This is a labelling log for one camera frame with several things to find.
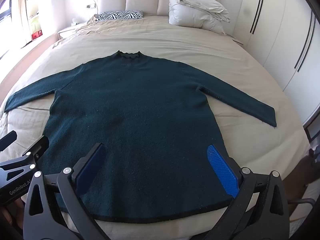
red box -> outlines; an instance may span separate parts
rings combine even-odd
[[[40,37],[41,35],[42,35],[42,30],[39,30],[39,31],[37,31],[37,32],[33,33],[33,34],[31,35],[32,40],[34,40],[34,39],[36,39],[36,38]]]

sweater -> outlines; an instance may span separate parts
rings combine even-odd
[[[105,161],[81,196],[99,220],[152,223],[230,203],[207,158],[210,145],[228,153],[206,95],[276,127],[272,107],[194,67],[140,52],[42,78],[11,95],[5,112],[51,93],[43,132],[50,146],[39,168],[59,173],[103,143]]]

beige curtain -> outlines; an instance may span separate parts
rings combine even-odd
[[[12,0],[11,19],[15,36],[13,44],[22,48],[32,41],[27,16],[26,0]]]

bed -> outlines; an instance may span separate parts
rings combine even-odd
[[[18,139],[0,154],[0,162],[18,157],[42,134],[54,95],[4,113],[10,95],[52,74],[70,70],[118,50],[180,61],[214,75],[251,97],[272,106],[277,127],[207,97],[229,156],[255,173],[277,170],[285,178],[309,149],[303,126],[276,81],[231,38],[202,29],[168,23],[168,0],[95,0],[98,13],[143,10],[143,19],[94,22],[55,43],[13,86],[0,107],[0,137],[15,130]],[[255,203],[252,198],[250,207]],[[225,208],[151,224],[98,221],[111,239],[189,239],[210,230]],[[68,214],[68,226],[76,231]]]

electrical outlet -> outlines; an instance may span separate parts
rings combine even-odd
[[[87,5],[87,9],[93,9],[93,8],[95,8],[96,7],[96,4],[95,3],[92,3],[92,4],[88,4]]]

